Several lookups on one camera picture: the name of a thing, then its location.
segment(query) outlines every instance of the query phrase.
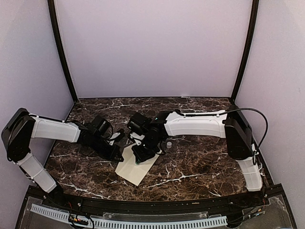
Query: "sheet of paper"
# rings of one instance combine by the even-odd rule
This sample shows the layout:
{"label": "sheet of paper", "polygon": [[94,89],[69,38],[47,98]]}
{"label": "sheet of paper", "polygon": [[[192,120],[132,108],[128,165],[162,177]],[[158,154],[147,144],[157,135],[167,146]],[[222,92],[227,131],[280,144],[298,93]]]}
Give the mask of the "sheet of paper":
{"label": "sheet of paper", "polygon": [[153,166],[159,155],[141,162],[140,164],[135,163],[135,156],[132,152],[132,146],[128,146],[124,149],[122,156],[124,158],[123,162],[119,162],[116,167],[115,173],[134,185],[138,186],[143,180],[145,175],[148,173],[150,168]]}

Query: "marble surface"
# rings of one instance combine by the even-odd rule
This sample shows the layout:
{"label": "marble surface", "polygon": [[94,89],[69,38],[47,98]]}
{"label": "marble surface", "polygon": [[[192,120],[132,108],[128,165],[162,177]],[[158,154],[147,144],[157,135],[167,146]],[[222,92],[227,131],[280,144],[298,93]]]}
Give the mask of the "marble surface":
{"label": "marble surface", "polygon": [[[229,105],[226,98],[81,99],[69,120],[90,122],[96,115],[102,115],[115,130],[123,128],[128,133],[127,123],[136,111],[154,117],[162,110],[208,112],[226,109]],[[246,191],[238,164],[227,154],[225,139],[188,135],[171,137],[168,141],[172,142],[172,148],[157,159],[138,187],[115,173],[116,162],[93,157],[95,152],[91,149],[68,142],[56,142],[46,169],[65,193],[93,198],[176,201]],[[127,137],[119,143],[122,148],[131,144]]]}

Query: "purple wall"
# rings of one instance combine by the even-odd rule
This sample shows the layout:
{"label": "purple wall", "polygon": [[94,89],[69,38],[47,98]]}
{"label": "purple wall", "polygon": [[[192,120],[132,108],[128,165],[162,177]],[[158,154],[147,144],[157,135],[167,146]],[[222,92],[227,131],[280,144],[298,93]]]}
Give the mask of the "purple wall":
{"label": "purple wall", "polygon": [[[266,114],[262,152],[275,183],[282,183],[299,228],[305,225],[305,2],[261,1],[240,107]],[[259,141],[264,120],[246,113]]]}
{"label": "purple wall", "polygon": [[230,96],[251,0],[57,0],[80,98]]}
{"label": "purple wall", "polygon": [[[46,0],[0,3],[0,130],[20,107],[64,119],[72,99],[62,72]],[[44,163],[52,141],[34,139],[31,150]],[[0,142],[0,228],[15,227],[29,181],[6,160]]]}

